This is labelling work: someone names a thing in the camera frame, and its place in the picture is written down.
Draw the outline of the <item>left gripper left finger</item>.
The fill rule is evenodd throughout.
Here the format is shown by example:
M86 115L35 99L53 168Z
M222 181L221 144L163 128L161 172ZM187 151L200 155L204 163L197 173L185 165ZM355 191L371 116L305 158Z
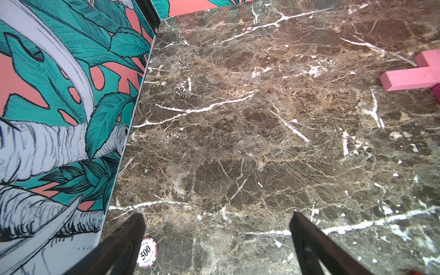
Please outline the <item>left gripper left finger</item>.
M132 275L145 229L143 215L133 214L65 273L67 275Z

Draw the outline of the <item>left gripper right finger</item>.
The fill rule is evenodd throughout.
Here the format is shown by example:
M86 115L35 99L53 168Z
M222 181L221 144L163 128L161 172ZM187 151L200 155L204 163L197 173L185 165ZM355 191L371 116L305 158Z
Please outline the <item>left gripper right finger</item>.
M302 274L322 275L322 266L332 275L371 274L300 212L293 213L289 229Z

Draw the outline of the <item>magenta block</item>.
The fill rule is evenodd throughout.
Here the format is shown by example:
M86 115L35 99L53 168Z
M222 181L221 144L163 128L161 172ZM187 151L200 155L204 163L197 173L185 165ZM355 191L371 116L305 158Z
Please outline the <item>magenta block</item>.
M440 84L435 85L431 88L436 100L440 103Z

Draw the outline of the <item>pink block top pair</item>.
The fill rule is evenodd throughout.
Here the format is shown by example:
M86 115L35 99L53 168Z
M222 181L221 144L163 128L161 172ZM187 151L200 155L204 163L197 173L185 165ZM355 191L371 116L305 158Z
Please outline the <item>pink block top pair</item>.
M439 84L439 78L430 67L388 71L380 76L385 91L432 88Z
M440 50L429 50L418 54L415 57L415 62L418 67L440 67Z

